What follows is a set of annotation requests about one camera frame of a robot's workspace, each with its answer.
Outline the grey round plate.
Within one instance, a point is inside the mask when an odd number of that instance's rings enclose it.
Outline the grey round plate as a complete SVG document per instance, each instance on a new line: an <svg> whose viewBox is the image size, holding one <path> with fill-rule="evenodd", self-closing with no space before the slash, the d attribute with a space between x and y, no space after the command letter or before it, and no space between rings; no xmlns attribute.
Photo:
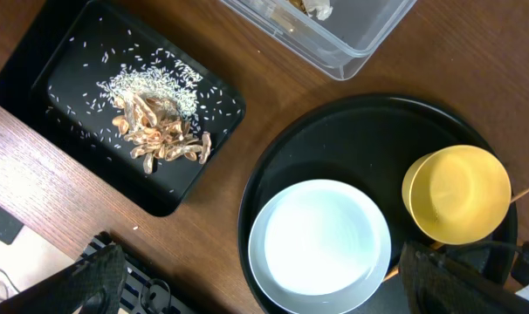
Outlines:
<svg viewBox="0 0 529 314"><path fill-rule="evenodd" d="M348 313L388 272L391 237L378 206L340 181L302 181L274 195L251 226L260 292L290 313Z"/></svg>

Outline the peanut shells pile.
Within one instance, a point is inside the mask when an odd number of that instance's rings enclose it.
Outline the peanut shells pile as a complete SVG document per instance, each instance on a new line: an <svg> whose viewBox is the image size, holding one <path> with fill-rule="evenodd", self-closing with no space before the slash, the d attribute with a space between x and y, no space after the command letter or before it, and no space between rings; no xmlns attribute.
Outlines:
<svg viewBox="0 0 529 314"><path fill-rule="evenodd" d="M171 162L184 157L203 165L209 159L210 133L195 135L172 99L143 98L129 92L114 97L113 106L123 114L114 117L112 124L123 140L134 145L130 157L143 159L145 174L153 173L158 160Z"/></svg>

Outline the white rice pile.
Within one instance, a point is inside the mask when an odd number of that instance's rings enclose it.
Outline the white rice pile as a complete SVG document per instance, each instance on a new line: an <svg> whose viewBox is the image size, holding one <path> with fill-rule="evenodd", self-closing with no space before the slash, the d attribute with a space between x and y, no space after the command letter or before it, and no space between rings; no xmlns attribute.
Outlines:
<svg viewBox="0 0 529 314"><path fill-rule="evenodd" d="M71 131L95 147L107 147L109 160L124 160L119 171L139 174L146 185L171 195L184 194L202 172L198 161L154 157L151 174L129 153L126 140L110 120L122 115L119 99L139 97L162 104L166 119L180 117L197 138L208 133L216 151L244 117L243 99L200 64L144 23L106 8L84 13L58 49L47 79L53 108L61 109Z"/></svg>

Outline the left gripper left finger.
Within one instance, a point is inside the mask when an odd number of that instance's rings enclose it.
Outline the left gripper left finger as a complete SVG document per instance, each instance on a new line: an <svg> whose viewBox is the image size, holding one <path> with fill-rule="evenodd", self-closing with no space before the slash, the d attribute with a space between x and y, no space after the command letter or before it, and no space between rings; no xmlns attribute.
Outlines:
<svg viewBox="0 0 529 314"><path fill-rule="evenodd" d="M0 303L0 313L116 314L126 282L125 254L111 244Z"/></svg>

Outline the wooden chopstick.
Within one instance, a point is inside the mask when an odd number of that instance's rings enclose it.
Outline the wooden chopstick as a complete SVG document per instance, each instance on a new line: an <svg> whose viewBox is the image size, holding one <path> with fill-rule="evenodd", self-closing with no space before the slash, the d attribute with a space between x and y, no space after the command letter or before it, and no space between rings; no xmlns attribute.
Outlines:
<svg viewBox="0 0 529 314"><path fill-rule="evenodd" d="M524 190L522 190L521 192L519 192L518 194L514 195L511 200L510 200L510 203L513 204L514 202L516 202L518 199L522 198L523 196L527 195L529 193L529 188L526 188ZM432 243L429 247L433 250L438 250L440 248L442 248L443 246L445 246L445 243L442 243L442 242L434 242ZM395 267L393 267L389 272L388 274L383 278L383 282L387 282L387 280L393 278L394 276L398 275L399 274L399 264L397 264Z"/></svg>

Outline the white tissue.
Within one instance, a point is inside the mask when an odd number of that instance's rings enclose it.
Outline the white tissue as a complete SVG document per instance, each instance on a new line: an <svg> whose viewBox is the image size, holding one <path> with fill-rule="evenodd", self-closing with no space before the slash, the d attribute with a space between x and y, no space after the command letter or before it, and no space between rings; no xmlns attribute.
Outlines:
<svg viewBox="0 0 529 314"><path fill-rule="evenodd" d="M302 0L302 4L308 16L315 16L320 21L329 18L333 11L330 0Z"/></svg>

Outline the gold snack wrapper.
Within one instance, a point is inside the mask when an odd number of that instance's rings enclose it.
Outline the gold snack wrapper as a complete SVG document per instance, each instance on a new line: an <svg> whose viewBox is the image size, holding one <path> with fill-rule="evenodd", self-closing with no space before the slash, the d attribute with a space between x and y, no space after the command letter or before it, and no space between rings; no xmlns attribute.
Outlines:
<svg viewBox="0 0 529 314"><path fill-rule="evenodd" d="M288 2L298 10L306 13L306 7L302 0L288 0Z"/></svg>

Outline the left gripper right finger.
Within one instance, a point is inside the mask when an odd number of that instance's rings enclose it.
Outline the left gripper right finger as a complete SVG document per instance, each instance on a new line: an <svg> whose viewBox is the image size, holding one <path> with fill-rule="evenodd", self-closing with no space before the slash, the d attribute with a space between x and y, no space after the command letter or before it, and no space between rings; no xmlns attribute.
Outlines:
<svg viewBox="0 0 529 314"><path fill-rule="evenodd" d="M417 242L404 244L398 269L413 314L529 314L529 300Z"/></svg>

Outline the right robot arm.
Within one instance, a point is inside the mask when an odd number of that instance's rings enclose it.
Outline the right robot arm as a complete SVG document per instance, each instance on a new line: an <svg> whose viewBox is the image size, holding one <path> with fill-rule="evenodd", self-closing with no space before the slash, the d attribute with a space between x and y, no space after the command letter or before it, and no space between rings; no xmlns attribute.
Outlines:
<svg viewBox="0 0 529 314"><path fill-rule="evenodd" d="M457 259L466 253L482 249L498 249L509 253L517 253L517 259L512 266L511 276L520 283L523 288L516 292L517 297L521 297L529 301L529 242L526 242L522 247L506 242L482 241L473 244L467 244L457 249L447 249L445 254L449 257Z"/></svg>

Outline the yellow saucer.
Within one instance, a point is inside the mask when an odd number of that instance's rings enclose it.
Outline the yellow saucer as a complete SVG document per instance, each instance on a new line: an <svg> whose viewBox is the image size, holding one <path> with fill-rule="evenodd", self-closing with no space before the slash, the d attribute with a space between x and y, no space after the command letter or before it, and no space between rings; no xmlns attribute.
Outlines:
<svg viewBox="0 0 529 314"><path fill-rule="evenodd" d="M426 154L409 167L402 200L426 236L442 244L464 245L486 238L505 219L512 187L494 154L455 145Z"/></svg>

